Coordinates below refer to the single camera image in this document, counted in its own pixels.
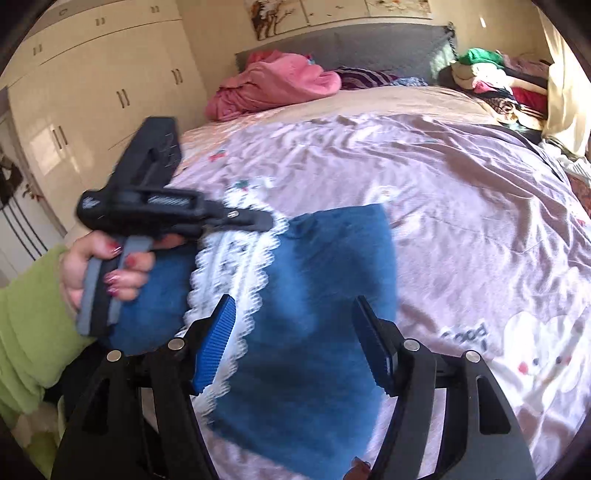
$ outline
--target white cabinet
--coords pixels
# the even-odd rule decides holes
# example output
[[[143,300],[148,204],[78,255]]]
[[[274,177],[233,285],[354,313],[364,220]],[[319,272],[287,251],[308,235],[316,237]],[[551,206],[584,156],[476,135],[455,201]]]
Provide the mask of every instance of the white cabinet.
[[[45,15],[55,17],[56,12],[51,9]],[[57,17],[55,23],[21,43],[2,74],[2,82],[10,86],[28,74],[31,68],[95,38],[180,18],[175,0],[122,0],[70,17]]]
[[[8,89],[12,115],[29,167],[60,222],[69,230],[84,191],[80,169],[64,148],[47,82],[50,64],[37,68]]]
[[[118,4],[130,8],[137,6],[134,1],[145,0]],[[152,1],[155,6],[168,4]],[[175,11],[155,10],[153,15],[173,17]],[[80,195],[104,186],[146,117],[174,116],[182,133],[204,123],[207,101],[180,20],[86,41],[31,67],[8,92],[30,168],[67,231],[76,223]]]
[[[180,132],[197,128],[205,123],[207,92],[191,53],[189,41],[183,29],[182,21],[159,24],[160,45],[169,59],[169,79],[176,74],[175,87],[177,98],[182,103],[176,117]]]

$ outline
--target folded clothes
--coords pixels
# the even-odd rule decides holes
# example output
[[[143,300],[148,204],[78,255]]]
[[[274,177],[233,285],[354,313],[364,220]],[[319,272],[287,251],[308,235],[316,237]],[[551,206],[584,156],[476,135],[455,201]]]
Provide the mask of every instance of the folded clothes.
[[[475,63],[492,63],[499,68],[505,65],[502,55],[494,51],[484,50],[483,48],[471,48],[468,52],[457,59],[464,65],[473,65]]]
[[[534,110],[533,108],[528,107],[527,105],[519,105],[517,107],[519,109],[519,111],[526,113],[529,116],[533,116],[535,118],[538,118],[540,120],[548,120],[548,115],[539,112],[537,110]]]
[[[513,88],[515,99],[522,105],[528,106],[543,114],[548,114],[548,96],[532,92],[520,87]]]
[[[507,67],[504,67],[503,70],[510,77],[524,80],[528,83],[533,83],[534,85],[537,85],[538,87],[546,89],[546,90],[548,89],[548,80],[547,79],[544,79],[541,77],[536,77],[534,75],[528,75],[526,73],[520,72],[519,70],[510,69]]]
[[[474,85],[474,93],[495,92],[496,89],[482,80],[478,80]]]
[[[463,79],[457,76],[452,65],[452,76],[454,81],[465,90],[474,90],[474,88],[477,87],[478,82],[485,82],[495,88],[504,88],[508,83],[507,74],[503,70],[498,69],[481,72],[477,77]]]
[[[515,110],[511,113],[501,113],[495,110],[486,100],[478,97],[473,97],[473,100],[478,103],[487,113],[493,117],[497,122],[504,125],[516,124],[518,121]]]
[[[494,89],[490,92],[482,92],[478,93],[478,97],[480,98],[507,98],[514,103],[519,103],[517,99],[513,96],[511,91],[506,89]]]
[[[483,98],[483,100],[488,103],[495,112],[500,113],[501,115],[507,115],[511,113],[515,113],[515,108],[517,107],[517,103],[509,100],[507,98]]]
[[[550,72],[549,65],[540,61],[526,60],[522,57],[510,57],[505,54],[502,54],[502,57],[506,68],[548,80]]]
[[[428,87],[429,84],[421,77],[406,77],[394,80],[391,84],[393,87]]]
[[[472,77],[485,76],[487,73],[499,70],[493,63],[475,63],[473,65],[464,65],[458,61],[452,63],[452,70],[456,77],[463,80],[469,80]]]
[[[385,87],[397,80],[396,75],[386,72],[375,72],[368,69],[340,66],[335,70],[341,79],[341,90],[362,90],[366,88]]]
[[[536,85],[535,83],[528,82],[526,80],[522,80],[516,77],[511,77],[507,75],[507,87],[513,88],[523,88],[524,90],[529,90],[530,92],[540,93],[542,95],[548,95],[548,90],[545,88]]]
[[[542,120],[532,115],[528,115],[527,113],[519,109],[515,110],[515,114],[517,116],[517,120],[519,121],[519,123],[524,127],[531,128],[532,130],[542,131],[546,126],[546,120]]]

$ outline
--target pink comforter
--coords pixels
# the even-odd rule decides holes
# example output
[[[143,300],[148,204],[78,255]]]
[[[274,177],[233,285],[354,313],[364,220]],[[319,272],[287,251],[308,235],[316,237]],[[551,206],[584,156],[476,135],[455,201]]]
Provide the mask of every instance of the pink comforter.
[[[246,113],[309,102],[334,95],[340,77],[295,53],[251,56],[246,70],[220,85],[205,110],[210,120],[228,121]]]

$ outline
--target wall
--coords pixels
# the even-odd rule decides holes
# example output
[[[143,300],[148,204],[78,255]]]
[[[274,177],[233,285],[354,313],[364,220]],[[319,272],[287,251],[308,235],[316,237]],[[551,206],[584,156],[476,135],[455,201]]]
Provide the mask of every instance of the wall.
[[[359,22],[392,21],[432,25],[453,22],[460,51],[482,47],[514,56],[525,54],[534,59],[550,59],[538,12],[531,0],[430,0],[432,20],[347,20],[302,28],[267,41],[256,39],[243,0],[177,0],[177,4],[208,95],[217,91],[224,78],[236,73],[235,53],[306,31]]]

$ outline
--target gray headboard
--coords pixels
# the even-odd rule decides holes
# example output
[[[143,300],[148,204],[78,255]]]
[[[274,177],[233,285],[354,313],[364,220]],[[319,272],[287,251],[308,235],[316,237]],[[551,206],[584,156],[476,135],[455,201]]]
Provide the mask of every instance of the gray headboard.
[[[326,28],[296,35],[236,54],[244,71],[258,50],[312,55],[325,70],[341,65],[391,70],[399,77],[423,77],[433,85],[439,70],[456,58],[453,24],[445,27],[409,23],[370,23]]]

